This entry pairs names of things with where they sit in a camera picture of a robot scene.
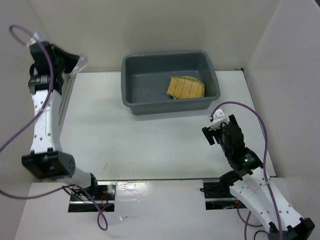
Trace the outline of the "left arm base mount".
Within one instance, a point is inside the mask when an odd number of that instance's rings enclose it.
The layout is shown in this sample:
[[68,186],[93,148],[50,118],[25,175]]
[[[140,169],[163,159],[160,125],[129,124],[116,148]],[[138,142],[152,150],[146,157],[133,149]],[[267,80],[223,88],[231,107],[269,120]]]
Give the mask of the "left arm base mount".
[[[97,208],[90,198],[77,187],[65,187],[64,191],[69,195],[69,213],[97,212]],[[96,192],[87,189],[97,206],[103,212],[115,210],[116,182],[99,181]]]

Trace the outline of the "woven bamboo basket tray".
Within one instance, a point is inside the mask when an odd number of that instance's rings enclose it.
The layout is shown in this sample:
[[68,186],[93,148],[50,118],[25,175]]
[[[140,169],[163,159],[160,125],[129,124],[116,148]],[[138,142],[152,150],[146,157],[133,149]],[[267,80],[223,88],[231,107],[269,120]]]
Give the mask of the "woven bamboo basket tray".
[[181,99],[203,98],[205,85],[192,76],[172,76],[166,94]]

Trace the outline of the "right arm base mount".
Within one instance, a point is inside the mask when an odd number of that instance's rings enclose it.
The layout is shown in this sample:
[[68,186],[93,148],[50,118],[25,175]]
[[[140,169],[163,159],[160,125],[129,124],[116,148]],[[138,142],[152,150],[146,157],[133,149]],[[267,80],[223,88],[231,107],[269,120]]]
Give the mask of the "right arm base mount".
[[206,210],[228,210],[237,207],[237,199],[223,186],[220,180],[204,179],[199,189],[204,194]]

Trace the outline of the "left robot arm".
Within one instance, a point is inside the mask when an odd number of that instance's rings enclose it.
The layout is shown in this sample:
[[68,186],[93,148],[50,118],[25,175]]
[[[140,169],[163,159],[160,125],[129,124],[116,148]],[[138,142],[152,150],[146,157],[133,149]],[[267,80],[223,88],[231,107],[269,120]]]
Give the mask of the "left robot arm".
[[30,153],[21,158],[22,165],[39,181],[57,181],[80,186],[88,200],[100,193],[97,179],[90,172],[76,166],[74,157],[62,150],[60,135],[68,100],[63,96],[65,81],[76,78],[88,59],[84,55],[68,53],[48,42],[30,45],[34,64],[28,82],[36,120]]

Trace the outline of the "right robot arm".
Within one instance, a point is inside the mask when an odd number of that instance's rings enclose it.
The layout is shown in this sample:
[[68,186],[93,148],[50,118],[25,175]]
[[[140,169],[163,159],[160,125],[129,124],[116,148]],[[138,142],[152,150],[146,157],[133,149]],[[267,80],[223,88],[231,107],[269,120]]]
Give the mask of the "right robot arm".
[[232,170],[222,175],[219,191],[241,201],[260,221],[270,240],[306,240],[315,228],[286,200],[264,164],[245,146],[244,135],[234,115],[222,109],[214,113],[212,126],[202,128],[210,145],[219,144]]

